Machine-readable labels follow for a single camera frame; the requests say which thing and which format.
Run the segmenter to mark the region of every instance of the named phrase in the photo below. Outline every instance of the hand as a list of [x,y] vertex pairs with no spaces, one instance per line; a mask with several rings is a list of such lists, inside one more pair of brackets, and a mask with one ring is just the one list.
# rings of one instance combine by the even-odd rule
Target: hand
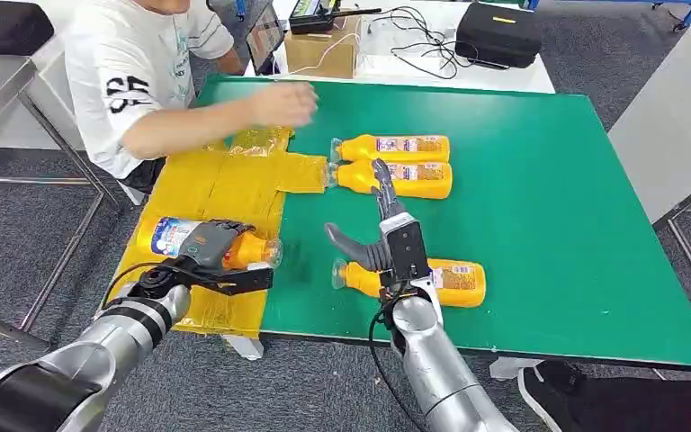
[[277,83],[267,85],[247,101],[253,124],[298,128],[311,123],[317,99],[309,83]]

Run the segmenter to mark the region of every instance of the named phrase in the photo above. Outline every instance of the black cable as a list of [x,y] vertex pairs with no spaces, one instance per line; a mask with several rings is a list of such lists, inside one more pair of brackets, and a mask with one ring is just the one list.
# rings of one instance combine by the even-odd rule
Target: black cable
[[112,290],[115,288],[115,285],[117,285],[118,282],[120,282],[121,279],[123,277],[125,277],[125,275],[127,275],[127,274],[131,273],[132,271],[134,271],[138,268],[141,268],[141,267],[164,267],[164,268],[167,268],[169,270],[173,270],[174,272],[181,273],[183,275],[187,275],[196,281],[200,281],[200,282],[207,283],[207,284],[213,284],[214,283],[214,281],[212,281],[211,279],[209,279],[206,276],[201,276],[199,274],[190,272],[188,270],[184,270],[183,268],[177,267],[175,265],[163,264],[163,263],[138,263],[136,265],[132,265],[131,267],[123,270],[122,273],[118,274],[117,277],[112,279],[110,286],[107,287],[107,292],[104,293],[104,297],[102,298],[102,303],[99,305],[99,309],[101,309],[102,306],[104,306],[104,304],[107,302],[107,297],[110,296],[110,293],[112,293]]
[[[404,13],[406,15],[396,15],[396,13]],[[412,6],[398,6],[394,7],[392,9],[389,9],[388,11],[385,11],[383,14],[388,14],[388,16],[382,16],[380,18],[376,18],[372,20],[369,25],[367,26],[367,33],[370,34],[372,33],[372,23],[379,21],[379,20],[390,20],[390,22],[395,26],[397,29],[401,30],[417,30],[421,31],[424,33],[426,41],[427,42],[417,42],[417,43],[412,43],[404,47],[393,47],[390,49],[390,54],[393,55],[396,59],[401,60],[402,62],[406,63],[407,65],[413,67],[414,69],[417,69],[421,72],[425,72],[426,74],[440,78],[440,79],[453,79],[457,76],[457,73],[459,71],[459,68],[469,68],[470,66],[473,66],[475,64],[486,64],[489,65],[489,63],[482,62],[478,60],[478,48],[475,47],[475,45],[466,42],[464,40],[446,40],[446,37],[444,36],[443,33],[440,31],[435,31],[435,30],[430,30],[430,28],[427,26],[427,20],[425,19],[425,16],[419,10]],[[415,22],[417,26],[405,26],[401,25],[399,22],[396,20],[412,20]],[[469,47],[472,47],[475,50],[475,58],[466,58],[467,63],[461,62],[457,57],[456,53],[454,52],[454,49],[448,48],[447,45],[451,44],[463,44],[467,45]],[[444,70],[447,66],[452,66],[453,67],[453,72],[451,75],[445,76],[441,75],[440,73],[436,73],[431,70],[424,69],[422,67],[419,67],[412,63],[411,61],[407,60],[406,58],[401,57],[399,54],[403,50],[409,50],[415,47],[419,46],[428,46],[430,49],[426,50],[422,54],[420,54],[420,57],[424,57],[428,54],[432,53],[438,53],[438,55],[441,57],[441,59],[445,60],[444,64],[441,66],[440,70]]]
[[372,354],[372,360],[374,361],[374,365],[377,367],[377,371],[380,373],[380,377],[382,380],[385,382],[385,385],[388,387],[388,390],[390,391],[390,394],[393,395],[393,399],[396,400],[396,402],[399,404],[401,407],[401,410],[404,411],[404,414],[409,417],[410,420],[412,420],[412,424],[415,425],[415,428],[419,430],[420,432],[426,432],[425,429],[420,426],[420,424],[415,420],[414,416],[409,414],[409,409],[407,408],[406,405],[404,405],[404,402],[401,401],[401,398],[399,395],[396,393],[396,389],[393,388],[392,385],[390,385],[390,382],[388,381],[388,378],[385,376],[385,371],[382,370],[382,364],[380,363],[380,359],[377,358],[377,351],[374,349],[375,344],[374,344],[374,326],[378,322],[382,323],[385,322],[385,314],[386,313],[393,313],[393,307],[396,306],[396,303],[399,302],[401,299],[401,294],[404,293],[404,290],[406,288],[406,285],[402,285],[401,288],[399,289],[399,292],[396,293],[396,296],[390,301],[390,303],[383,305],[380,307],[380,309],[377,311],[377,313],[374,314],[372,317],[372,321],[370,321],[370,328],[369,328],[369,337],[367,338],[369,348],[370,348],[370,353]]

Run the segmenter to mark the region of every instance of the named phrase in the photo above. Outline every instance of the sneaker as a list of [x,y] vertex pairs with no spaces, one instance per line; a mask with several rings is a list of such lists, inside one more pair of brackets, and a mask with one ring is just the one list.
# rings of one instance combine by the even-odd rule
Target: sneaker
[[569,412],[568,399],[580,389],[586,376],[562,362],[543,362],[518,372],[517,388],[525,403],[552,432],[580,428]]

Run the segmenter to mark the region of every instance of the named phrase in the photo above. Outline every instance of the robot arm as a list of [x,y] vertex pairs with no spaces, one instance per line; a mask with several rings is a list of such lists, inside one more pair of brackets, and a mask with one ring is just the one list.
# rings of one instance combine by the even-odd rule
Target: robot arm
[[435,432],[516,432],[446,336],[419,222],[397,201],[385,163],[377,159],[372,167],[381,186],[372,189],[380,210],[381,239],[365,246],[335,225],[325,225],[325,232],[350,259],[380,273],[378,314],[391,333],[427,424]]
[[224,254],[246,229],[229,220],[201,224],[179,257],[124,286],[77,340],[0,372],[0,432],[97,430],[126,377],[184,317],[193,285],[228,295],[271,286],[268,265],[221,268]]

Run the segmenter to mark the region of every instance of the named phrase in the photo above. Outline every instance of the orange bottle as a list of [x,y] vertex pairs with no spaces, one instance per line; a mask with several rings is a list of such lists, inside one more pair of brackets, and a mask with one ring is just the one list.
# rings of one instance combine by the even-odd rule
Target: orange bottle
[[[434,258],[428,258],[427,264],[433,270],[435,291],[442,306],[474,308],[483,303],[486,273],[482,265]],[[380,277],[376,273],[342,259],[332,265],[332,286],[335,289],[348,286],[374,298],[380,295]]]
[[386,162],[448,162],[449,152],[449,139],[444,135],[360,135],[350,140],[332,139],[330,161],[381,158]]
[[[140,248],[167,257],[177,257],[182,243],[198,226],[197,220],[162,218],[157,223],[143,223],[136,242]],[[246,268],[253,263],[265,262],[276,268],[282,261],[283,246],[278,239],[266,240],[250,231],[240,234],[223,257],[225,269]]]
[[[398,196],[442,200],[452,191],[452,167],[443,162],[396,164],[386,162]],[[328,186],[344,186],[360,194],[378,187],[371,160],[346,165],[329,165]]]

